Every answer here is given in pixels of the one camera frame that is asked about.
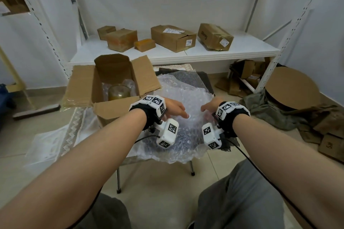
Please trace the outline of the worn taped cardboard box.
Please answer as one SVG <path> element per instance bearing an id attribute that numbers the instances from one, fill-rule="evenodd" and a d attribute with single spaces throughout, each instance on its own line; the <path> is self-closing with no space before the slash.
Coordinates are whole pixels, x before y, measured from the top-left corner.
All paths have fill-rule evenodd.
<path id="1" fill-rule="evenodd" d="M 119 29 L 105 35 L 108 48 L 117 52 L 125 52 L 134 47 L 138 41 L 137 30 Z"/>

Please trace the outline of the long labelled cardboard box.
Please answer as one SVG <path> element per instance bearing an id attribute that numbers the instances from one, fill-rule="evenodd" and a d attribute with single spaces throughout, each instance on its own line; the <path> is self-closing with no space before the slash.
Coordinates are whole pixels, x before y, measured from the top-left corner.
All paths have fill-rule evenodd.
<path id="1" fill-rule="evenodd" d="M 151 27 L 151 38 L 156 44 L 174 53 L 193 48 L 196 45 L 197 34 L 172 25 Z"/>

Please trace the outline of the dark blue object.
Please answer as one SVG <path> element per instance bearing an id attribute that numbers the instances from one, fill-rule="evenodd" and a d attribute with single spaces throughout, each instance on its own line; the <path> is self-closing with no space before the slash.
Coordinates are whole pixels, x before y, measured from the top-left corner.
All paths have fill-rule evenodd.
<path id="1" fill-rule="evenodd" d="M 13 100 L 12 93 L 10 93 L 5 84 L 0 84 L 0 116 L 5 114 L 10 109 L 15 109 L 16 103 Z"/>

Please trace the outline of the white plastic sheet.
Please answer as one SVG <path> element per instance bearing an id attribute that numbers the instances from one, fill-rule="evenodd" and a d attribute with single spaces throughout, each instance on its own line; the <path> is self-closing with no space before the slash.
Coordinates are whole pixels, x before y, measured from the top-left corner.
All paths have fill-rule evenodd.
<path id="1" fill-rule="evenodd" d="M 33 175 L 42 173 L 100 127 L 92 108 L 75 108 L 69 124 L 34 137 L 24 168 Z"/>

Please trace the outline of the right wrist tracker with markers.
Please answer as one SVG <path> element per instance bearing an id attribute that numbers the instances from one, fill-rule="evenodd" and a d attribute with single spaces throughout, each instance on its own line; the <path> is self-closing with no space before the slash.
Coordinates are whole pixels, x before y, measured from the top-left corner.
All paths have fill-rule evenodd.
<path id="1" fill-rule="evenodd" d="M 237 146 L 238 143 L 234 141 L 238 136 L 233 129 L 233 122 L 240 114 L 250 116 L 250 111 L 236 102 L 222 102 L 212 114 L 215 123 L 202 126 L 204 144 L 211 150 L 230 150 L 231 145 Z"/>

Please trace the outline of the olive green cloth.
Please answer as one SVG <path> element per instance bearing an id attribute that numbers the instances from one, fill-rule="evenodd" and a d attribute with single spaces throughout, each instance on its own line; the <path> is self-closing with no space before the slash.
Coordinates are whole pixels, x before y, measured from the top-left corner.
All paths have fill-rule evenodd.
<path id="1" fill-rule="evenodd" d="M 239 103 L 245 106 L 251 115 L 279 130 L 291 131 L 302 125 L 309 126 L 305 118 L 287 115 L 286 111 L 269 99 L 266 89 L 243 97 Z"/>

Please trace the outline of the brown cardboard scraps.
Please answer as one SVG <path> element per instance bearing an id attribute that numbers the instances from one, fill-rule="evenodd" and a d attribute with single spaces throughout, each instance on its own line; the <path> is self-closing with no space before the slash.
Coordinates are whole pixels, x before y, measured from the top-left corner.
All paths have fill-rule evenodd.
<path id="1" fill-rule="evenodd" d="M 319 145 L 325 135 L 344 139 L 344 107 L 320 104 L 283 114 L 302 118 L 297 129 L 306 143 Z"/>

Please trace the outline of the small printed cardboard box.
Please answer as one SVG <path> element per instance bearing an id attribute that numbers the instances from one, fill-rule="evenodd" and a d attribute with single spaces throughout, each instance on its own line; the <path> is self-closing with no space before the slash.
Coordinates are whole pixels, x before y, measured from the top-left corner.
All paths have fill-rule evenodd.
<path id="1" fill-rule="evenodd" d="M 326 134 L 318 147 L 318 151 L 338 162 L 344 163 L 344 139 Z"/>

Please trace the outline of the person's left forearm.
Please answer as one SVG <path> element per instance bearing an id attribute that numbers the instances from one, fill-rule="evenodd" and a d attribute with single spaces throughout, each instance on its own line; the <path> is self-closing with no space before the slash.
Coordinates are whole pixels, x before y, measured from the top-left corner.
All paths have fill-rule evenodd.
<path id="1" fill-rule="evenodd" d="M 66 229 L 91 206 L 147 121 L 133 109 L 92 134 L 0 210 L 0 229 Z"/>

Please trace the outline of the wrist tracker with markers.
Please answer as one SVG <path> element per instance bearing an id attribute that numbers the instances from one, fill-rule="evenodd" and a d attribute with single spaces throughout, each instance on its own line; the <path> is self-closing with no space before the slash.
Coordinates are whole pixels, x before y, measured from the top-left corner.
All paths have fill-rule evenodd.
<path id="1" fill-rule="evenodd" d="M 233 122 L 240 114 L 250 116 L 250 111 L 236 102 L 222 102 L 212 114 L 215 123 L 202 126 L 204 144 L 211 150 L 230 150 L 231 145 L 237 146 L 238 143 L 234 141 L 238 136 L 233 129 Z"/>
<path id="2" fill-rule="evenodd" d="M 168 149 L 174 145 L 179 123 L 172 118 L 163 121 L 167 112 L 165 99 L 158 95 L 147 95 L 131 104 L 129 111 L 137 108 L 142 109 L 147 116 L 143 131 L 148 130 L 150 133 L 154 133 L 158 130 L 159 134 L 155 135 L 157 137 L 156 143 L 163 149 Z"/>

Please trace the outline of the round cardboard disc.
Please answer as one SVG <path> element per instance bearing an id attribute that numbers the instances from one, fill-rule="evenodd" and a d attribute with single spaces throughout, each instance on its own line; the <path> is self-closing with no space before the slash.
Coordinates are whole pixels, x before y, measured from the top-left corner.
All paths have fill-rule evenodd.
<path id="1" fill-rule="evenodd" d="M 278 103 L 302 110 L 320 105 L 320 91 L 316 83 L 306 74 L 293 68 L 276 67 L 265 89 Z"/>

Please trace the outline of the person's right hand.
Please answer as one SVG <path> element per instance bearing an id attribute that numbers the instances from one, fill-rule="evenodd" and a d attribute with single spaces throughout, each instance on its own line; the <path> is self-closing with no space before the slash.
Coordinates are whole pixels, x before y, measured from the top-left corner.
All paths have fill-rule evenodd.
<path id="1" fill-rule="evenodd" d="M 210 102 L 202 105 L 200 110 L 201 112 L 209 111 L 211 114 L 213 114 L 224 101 L 225 100 L 222 97 L 215 96 Z"/>

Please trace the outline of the crumpled cardboard box with label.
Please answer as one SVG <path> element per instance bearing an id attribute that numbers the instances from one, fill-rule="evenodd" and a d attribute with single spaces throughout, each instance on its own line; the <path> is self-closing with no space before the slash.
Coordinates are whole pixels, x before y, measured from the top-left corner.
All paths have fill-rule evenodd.
<path id="1" fill-rule="evenodd" d="M 234 36 L 220 26 L 210 23 L 201 23 L 197 36 L 208 50 L 214 51 L 229 51 L 234 40 Z"/>

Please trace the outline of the open cardboard box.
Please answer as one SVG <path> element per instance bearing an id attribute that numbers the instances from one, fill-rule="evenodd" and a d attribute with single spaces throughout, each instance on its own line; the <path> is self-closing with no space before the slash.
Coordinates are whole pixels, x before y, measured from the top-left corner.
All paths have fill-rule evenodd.
<path id="1" fill-rule="evenodd" d="M 161 89 L 149 58 L 144 55 L 134 60 L 122 54 L 100 55 L 95 65 L 73 66 L 72 75 L 63 97 L 62 107 L 91 107 L 102 126 L 125 115 L 131 104 L 145 95 Z M 127 98 L 108 101 L 104 88 L 135 83 L 135 94 Z"/>

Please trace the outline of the person's grey trousers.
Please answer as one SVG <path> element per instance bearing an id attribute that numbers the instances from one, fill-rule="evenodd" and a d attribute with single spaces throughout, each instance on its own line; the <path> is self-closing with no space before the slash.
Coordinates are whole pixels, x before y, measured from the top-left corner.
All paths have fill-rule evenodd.
<path id="1" fill-rule="evenodd" d="M 281 195 L 248 159 L 206 188 L 187 229 L 285 229 Z M 73 229 L 132 229 L 122 201 L 100 193 L 91 211 Z"/>

